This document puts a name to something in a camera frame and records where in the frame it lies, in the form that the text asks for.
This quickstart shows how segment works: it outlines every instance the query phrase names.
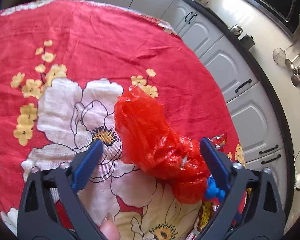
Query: red plastic bag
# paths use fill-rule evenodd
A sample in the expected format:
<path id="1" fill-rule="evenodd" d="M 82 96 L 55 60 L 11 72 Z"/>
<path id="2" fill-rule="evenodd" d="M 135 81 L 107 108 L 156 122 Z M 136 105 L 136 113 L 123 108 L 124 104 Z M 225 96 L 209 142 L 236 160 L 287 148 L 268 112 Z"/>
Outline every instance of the red plastic bag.
<path id="1" fill-rule="evenodd" d="M 168 180 L 181 203 L 194 204 L 202 199 L 210 171 L 199 142 L 174 132 L 162 105 L 139 87 L 130 87 L 114 105 L 114 119 L 124 163 L 136 164 L 149 175 Z"/>

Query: finger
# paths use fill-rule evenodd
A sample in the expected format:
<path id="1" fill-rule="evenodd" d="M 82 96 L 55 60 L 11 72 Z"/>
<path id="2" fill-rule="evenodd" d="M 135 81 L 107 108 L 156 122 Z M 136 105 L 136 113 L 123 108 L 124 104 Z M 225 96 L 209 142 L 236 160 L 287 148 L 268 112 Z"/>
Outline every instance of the finger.
<path id="1" fill-rule="evenodd" d="M 120 232 L 113 223 L 113 217 L 110 213 L 107 213 L 101 222 L 100 230 L 108 240 L 120 240 Z"/>

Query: yellow flower print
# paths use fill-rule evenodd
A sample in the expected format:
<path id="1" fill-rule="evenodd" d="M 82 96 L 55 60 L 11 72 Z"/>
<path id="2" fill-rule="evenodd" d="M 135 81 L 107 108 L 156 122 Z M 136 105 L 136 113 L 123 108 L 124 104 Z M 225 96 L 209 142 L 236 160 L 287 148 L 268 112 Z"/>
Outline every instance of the yellow flower print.
<path id="1" fill-rule="evenodd" d="M 243 157 L 243 151 L 242 151 L 242 146 L 241 144 L 238 144 L 236 147 L 236 152 L 234 154 L 234 159 L 236 161 L 239 161 L 239 163 L 241 163 L 244 167 L 246 166 L 246 163 L 244 161 L 244 157 Z"/>
<path id="2" fill-rule="evenodd" d="M 34 122 L 31 118 L 29 118 L 28 114 L 21 114 L 17 118 L 18 124 L 31 129 L 34 125 Z"/>
<path id="3" fill-rule="evenodd" d="M 28 105 L 24 105 L 23 107 L 20 107 L 20 113 L 22 115 L 24 114 L 27 115 L 28 118 L 30 118 L 31 120 L 37 119 L 37 111 L 38 109 L 34 107 L 34 103 L 29 103 Z"/>
<path id="4" fill-rule="evenodd" d="M 52 62 L 56 58 L 56 54 L 52 54 L 50 52 L 46 52 L 45 54 L 41 55 L 41 58 L 44 61 L 50 63 L 50 62 Z"/>
<path id="5" fill-rule="evenodd" d="M 37 48 L 37 49 L 35 50 L 35 54 L 36 54 L 36 55 L 40 55 L 40 54 L 42 54 L 42 52 L 43 52 L 43 48 L 42 48 L 42 47 Z"/>
<path id="6" fill-rule="evenodd" d="M 39 64 L 35 67 L 35 71 L 38 73 L 44 73 L 46 71 L 46 66 L 43 64 Z"/>
<path id="7" fill-rule="evenodd" d="M 18 86 L 20 86 L 20 84 L 23 81 L 24 77 L 25 77 L 25 74 L 19 72 L 17 75 L 12 77 L 12 81 L 10 83 L 10 86 L 12 88 L 17 88 Z"/>
<path id="8" fill-rule="evenodd" d="M 158 240 L 171 240 L 175 239 L 175 236 L 178 234 L 176 231 L 176 227 L 174 225 L 166 224 L 159 224 L 155 228 L 151 228 L 149 232 L 154 234 L 154 239 Z"/>
<path id="9" fill-rule="evenodd" d="M 13 131 L 13 136 L 17 139 L 19 139 L 19 143 L 22 146 L 27 145 L 28 140 L 32 138 L 32 130 L 26 126 L 17 125 L 17 129 Z"/>
<path id="10" fill-rule="evenodd" d="M 141 75 L 138 75 L 137 77 L 132 76 L 131 81 L 133 86 L 139 86 L 139 87 L 144 86 L 147 83 L 147 81 L 143 79 L 143 76 Z"/>
<path id="11" fill-rule="evenodd" d="M 43 92 L 47 87 L 51 87 L 51 82 L 54 78 L 57 77 L 66 77 L 67 68 L 63 64 L 53 64 L 46 74 L 46 83 L 41 87 L 41 91 Z"/>
<path id="12" fill-rule="evenodd" d="M 39 99 L 41 96 L 40 86 L 41 86 L 41 80 L 27 79 L 26 85 L 24 85 L 21 89 L 23 96 L 25 98 L 32 96 Z"/>
<path id="13" fill-rule="evenodd" d="M 113 131 L 114 129 L 108 129 L 106 126 L 96 127 L 92 129 L 92 139 L 93 140 L 101 140 L 104 145 L 111 146 L 114 142 L 118 142 L 118 136 Z"/>
<path id="14" fill-rule="evenodd" d="M 48 41 L 45 41 L 44 43 L 43 43 L 43 45 L 44 46 L 47 46 L 47 47 L 50 47 L 50 46 L 52 46 L 52 40 L 48 40 Z"/>
<path id="15" fill-rule="evenodd" d="M 149 75 L 149 77 L 154 77 L 155 76 L 155 71 L 151 68 L 148 68 L 146 70 L 147 74 Z"/>
<path id="16" fill-rule="evenodd" d="M 143 87 L 140 87 L 140 88 L 143 90 L 143 92 L 145 92 L 146 94 L 148 94 L 152 98 L 156 98 L 159 95 L 158 92 L 157 92 L 157 87 L 147 85 L 146 87 L 143 86 Z"/>

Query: kitchen countertop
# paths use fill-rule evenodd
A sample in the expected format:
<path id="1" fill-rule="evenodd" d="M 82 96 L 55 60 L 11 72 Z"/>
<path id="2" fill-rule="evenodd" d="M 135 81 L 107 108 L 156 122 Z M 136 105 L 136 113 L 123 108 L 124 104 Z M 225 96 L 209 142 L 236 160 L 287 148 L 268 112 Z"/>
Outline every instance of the kitchen countertop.
<path id="1" fill-rule="evenodd" d="M 294 150 L 292 144 L 292 138 L 290 134 L 290 129 L 288 125 L 288 121 L 285 115 L 285 112 L 282 108 L 281 102 L 269 81 L 267 75 L 265 74 L 263 68 L 259 65 L 257 60 L 253 57 L 253 55 L 245 49 L 238 38 L 229 31 L 228 26 L 221 20 L 217 14 L 207 8 L 204 5 L 201 5 L 194 0 L 183 0 L 191 7 L 196 9 L 198 12 L 203 14 L 207 19 L 209 19 L 228 39 L 231 43 L 236 47 L 238 52 L 242 55 L 245 59 L 249 67 L 251 68 L 252 72 L 256 76 L 256 78 L 262 84 L 265 92 L 268 95 L 268 98 L 272 104 L 273 110 L 275 115 L 277 116 L 278 124 L 281 130 L 282 140 L 284 143 L 284 149 L 286 153 L 286 160 L 287 160 L 287 172 L 288 172 L 288 185 L 287 185 L 287 197 L 286 197 L 286 205 L 285 205 L 285 214 L 286 220 L 288 219 L 288 215 L 292 206 L 293 200 L 293 191 L 295 185 L 295 168 L 294 168 Z"/>

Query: fingernail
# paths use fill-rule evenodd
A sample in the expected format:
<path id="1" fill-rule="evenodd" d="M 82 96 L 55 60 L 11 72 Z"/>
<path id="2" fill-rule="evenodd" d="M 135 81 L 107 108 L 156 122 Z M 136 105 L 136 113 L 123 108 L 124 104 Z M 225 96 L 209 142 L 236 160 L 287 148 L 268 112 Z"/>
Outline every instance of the fingernail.
<path id="1" fill-rule="evenodd" d="M 103 225 L 103 223 L 105 223 L 106 221 L 111 221 L 113 223 L 113 217 L 111 215 L 111 213 L 107 213 L 106 216 L 104 217 L 103 221 L 101 222 L 100 227 Z"/>

